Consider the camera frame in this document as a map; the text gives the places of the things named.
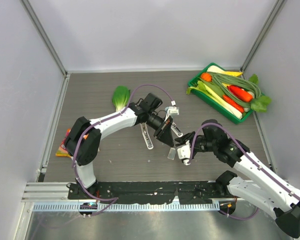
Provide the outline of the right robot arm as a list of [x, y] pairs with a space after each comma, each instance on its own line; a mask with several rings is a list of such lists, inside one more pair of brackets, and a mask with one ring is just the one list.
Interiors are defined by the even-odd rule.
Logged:
[[179, 159], [189, 165], [196, 153], [212, 152], [221, 162], [244, 174], [249, 183], [231, 171], [216, 179], [216, 193], [242, 198], [267, 213], [292, 238], [300, 237], [300, 189], [283, 180], [215, 119], [206, 120], [198, 131], [175, 139]]

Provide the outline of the white stapler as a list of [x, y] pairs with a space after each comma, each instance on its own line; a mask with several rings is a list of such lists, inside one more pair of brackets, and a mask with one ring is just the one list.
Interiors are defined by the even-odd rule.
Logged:
[[147, 149], [152, 150], [154, 148], [154, 145], [153, 145], [152, 140], [150, 138], [147, 124], [146, 123], [141, 123], [140, 128], [141, 128], [141, 133], [142, 133], [142, 136], [143, 136], [143, 139], [144, 139], [144, 142], [146, 144]]

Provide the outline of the staples tray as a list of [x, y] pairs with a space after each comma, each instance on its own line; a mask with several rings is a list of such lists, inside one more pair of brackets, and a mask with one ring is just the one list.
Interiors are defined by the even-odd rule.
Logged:
[[176, 157], [176, 154], [177, 154], [177, 150], [174, 147], [171, 147], [169, 152], [168, 152], [167, 158], [169, 160], [174, 160], [175, 157]]

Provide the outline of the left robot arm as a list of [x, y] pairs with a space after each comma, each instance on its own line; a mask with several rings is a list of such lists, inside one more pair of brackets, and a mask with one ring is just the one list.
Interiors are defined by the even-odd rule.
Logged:
[[173, 147], [173, 118], [169, 110], [178, 110], [172, 106], [167, 109], [166, 116], [161, 118], [156, 112], [163, 101], [153, 93], [149, 93], [139, 102], [129, 103], [123, 109], [107, 116], [88, 120], [84, 116], [78, 118], [64, 140], [64, 147], [74, 161], [75, 174], [79, 194], [90, 200], [97, 192], [94, 185], [97, 180], [93, 169], [93, 160], [98, 154], [100, 142], [109, 135], [125, 128], [146, 124], [154, 130], [154, 137], [161, 143]]

